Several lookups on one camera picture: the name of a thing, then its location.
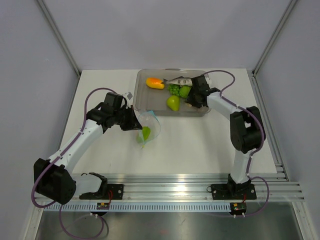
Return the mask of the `clear zip top bag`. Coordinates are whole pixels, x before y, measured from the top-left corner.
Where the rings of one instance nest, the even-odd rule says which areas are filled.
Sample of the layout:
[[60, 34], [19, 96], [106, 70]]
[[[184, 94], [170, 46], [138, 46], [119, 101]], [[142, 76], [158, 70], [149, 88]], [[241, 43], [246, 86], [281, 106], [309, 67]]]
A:
[[140, 147], [144, 148], [147, 143], [155, 140], [158, 137], [158, 135], [161, 132], [161, 125], [157, 116], [152, 110], [140, 113], [137, 119], [139, 123], [142, 125], [142, 127], [148, 126], [151, 129], [150, 136], [146, 143], [141, 144], [141, 143], [138, 143], [136, 140], [136, 142], [140, 145]]

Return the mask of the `green toy pear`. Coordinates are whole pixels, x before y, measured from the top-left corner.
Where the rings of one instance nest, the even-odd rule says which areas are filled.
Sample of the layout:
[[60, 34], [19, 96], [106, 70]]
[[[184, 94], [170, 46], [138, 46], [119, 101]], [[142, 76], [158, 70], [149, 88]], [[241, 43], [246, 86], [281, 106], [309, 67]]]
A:
[[172, 110], [172, 111], [179, 111], [180, 109], [180, 98], [176, 95], [171, 95], [166, 100], [166, 105]]

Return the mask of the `orange yellow toy mango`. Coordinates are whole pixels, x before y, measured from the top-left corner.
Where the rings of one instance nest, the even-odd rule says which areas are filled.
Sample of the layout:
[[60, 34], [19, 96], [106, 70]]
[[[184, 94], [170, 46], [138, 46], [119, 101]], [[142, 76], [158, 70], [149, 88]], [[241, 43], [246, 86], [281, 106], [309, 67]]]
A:
[[163, 90], [165, 88], [165, 84], [163, 80], [155, 77], [148, 77], [145, 81], [146, 85], [152, 89]]

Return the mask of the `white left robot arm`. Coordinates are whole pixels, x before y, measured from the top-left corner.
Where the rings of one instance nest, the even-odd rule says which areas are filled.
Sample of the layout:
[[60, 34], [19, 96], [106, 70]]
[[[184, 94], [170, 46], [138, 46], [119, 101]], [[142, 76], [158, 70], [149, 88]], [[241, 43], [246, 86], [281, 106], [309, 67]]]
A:
[[122, 199], [122, 184], [108, 184], [106, 177], [95, 172], [86, 173], [78, 180], [71, 174], [87, 149], [111, 127], [118, 125], [122, 131], [142, 130], [130, 104], [132, 97], [130, 92], [120, 95], [108, 89], [104, 101], [84, 110], [81, 127], [65, 145], [48, 159], [39, 158], [34, 163], [31, 201], [36, 207], [41, 207], [36, 202], [36, 193], [61, 205], [74, 195], [82, 200]]

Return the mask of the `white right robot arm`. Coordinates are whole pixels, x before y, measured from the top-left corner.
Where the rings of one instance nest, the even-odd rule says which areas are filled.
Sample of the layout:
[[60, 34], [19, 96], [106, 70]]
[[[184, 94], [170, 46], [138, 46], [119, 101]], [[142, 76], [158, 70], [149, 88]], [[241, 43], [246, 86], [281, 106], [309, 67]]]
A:
[[244, 108], [229, 100], [222, 90], [210, 88], [203, 74], [182, 80], [181, 84], [191, 86], [186, 97], [188, 104], [216, 110], [229, 121], [230, 140], [235, 148], [233, 167], [227, 183], [217, 189], [212, 187], [212, 190], [222, 191], [223, 195], [228, 194], [232, 198], [250, 192], [253, 187], [249, 173], [252, 158], [266, 139], [260, 110], [256, 106]]

